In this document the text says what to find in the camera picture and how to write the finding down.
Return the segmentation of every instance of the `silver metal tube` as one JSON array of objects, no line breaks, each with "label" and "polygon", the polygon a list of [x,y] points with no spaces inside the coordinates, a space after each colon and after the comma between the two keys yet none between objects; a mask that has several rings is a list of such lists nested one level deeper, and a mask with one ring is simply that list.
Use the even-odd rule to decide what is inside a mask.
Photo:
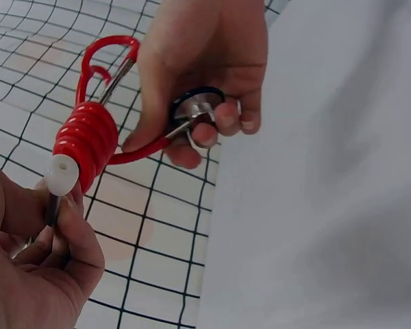
[{"label": "silver metal tube", "polygon": [[98,100],[100,104],[106,105],[108,103],[114,89],[117,87],[120,81],[127,75],[127,73],[131,70],[134,63],[135,63],[134,60],[132,60],[131,58],[128,58],[126,59],[126,61],[122,63],[122,65],[120,65],[117,72],[113,75],[110,83],[106,86],[105,90],[100,96]]},{"label": "silver metal tube", "polygon": [[47,211],[45,214],[46,225],[53,227],[56,224],[60,210],[60,202],[60,197],[51,193],[49,194],[49,201],[47,202]]}]

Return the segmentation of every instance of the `metal rod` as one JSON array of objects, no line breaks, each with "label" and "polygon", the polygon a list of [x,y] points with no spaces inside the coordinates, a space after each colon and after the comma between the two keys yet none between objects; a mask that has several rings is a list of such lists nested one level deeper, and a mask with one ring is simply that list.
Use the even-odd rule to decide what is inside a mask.
[{"label": "metal rod", "polygon": [[58,220],[58,213],[60,209],[61,198],[56,195],[49,194],[49,201],[47,202],[47,211],[45,214],[45,223],[53,227]]},{"label": "metal rod", "polygon": [[111,98],[114,89],[117,87],[119,82],[127,75],[134,65],[134,60],[127,58],[119,67],[117,72],[113,75],[110,83],[106,86],[102,95],[100,96],[98,102],[102,105],[106,105]]},{"label": "metal rod", "polygon": [[172,139],[176,137],[180,132],[186,131],[189,127],[190,127],[190,121],[186,121],[182,125],[179,125],[174,130],[169,132],[165,137],[167,139]]}]

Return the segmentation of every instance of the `coiled red tubing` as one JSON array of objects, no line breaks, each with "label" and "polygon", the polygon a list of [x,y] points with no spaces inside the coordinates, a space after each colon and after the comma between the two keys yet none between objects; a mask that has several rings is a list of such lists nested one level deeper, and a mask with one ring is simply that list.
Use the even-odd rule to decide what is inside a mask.
[{"label": "coiled red tubing", "polygon": [[108,36],[94,42],[86,50],[82,59],[82,72],[77,85],[75,108],[58,131],[53,154],[64,154],[73,158],[79,166],[79,182],[83,193],[92,186],[107,165],[118,165],[149,156],[169,145],[165,138],[134,152],[114,154],[118,143],[118,131],[111,114],[96,101],[85,101],[88,82],[95,73],[102,76],[105,83],[111,81],[108,71],[90,65],[96,51],[108,45],[125,45],[130,51],[125,58],[137,59],[139,42],[131,36]]}]

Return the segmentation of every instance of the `white ear tip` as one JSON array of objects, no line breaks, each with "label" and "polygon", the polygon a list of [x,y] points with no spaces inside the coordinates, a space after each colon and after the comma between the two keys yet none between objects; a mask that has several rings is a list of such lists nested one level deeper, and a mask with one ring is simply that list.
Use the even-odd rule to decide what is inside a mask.
[{"label": "white ear tip", "polygon": [[46,186],[57,197],[70,193],[78,178],[79,167],[70,156],[57,154],[47,163],[44,174]]}]

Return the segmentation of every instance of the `black rim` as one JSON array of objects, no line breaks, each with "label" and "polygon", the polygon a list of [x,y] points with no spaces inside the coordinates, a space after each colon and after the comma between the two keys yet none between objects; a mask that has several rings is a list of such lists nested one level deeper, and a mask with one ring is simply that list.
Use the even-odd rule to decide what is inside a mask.
[{"label": "black rim", "polygon": [[218,88],[212,87],[212,86],[202,86],[202,87],[198,87],[198,88],[194,88],[194,89],[190,89],[188,92],[184,93],[180,98],[176,99],[170,109],[169,109],[169,113],[171,118],[173,119],[173,117],[175,116],[175,111],[178,109],[178,107],[187,99],[198,95],[198,94],[205,94],[205,93],[212,93],[215,95],[218,95],[221,98],[222,102],[225,102],[225,95],[224,93],[219,90]]}]

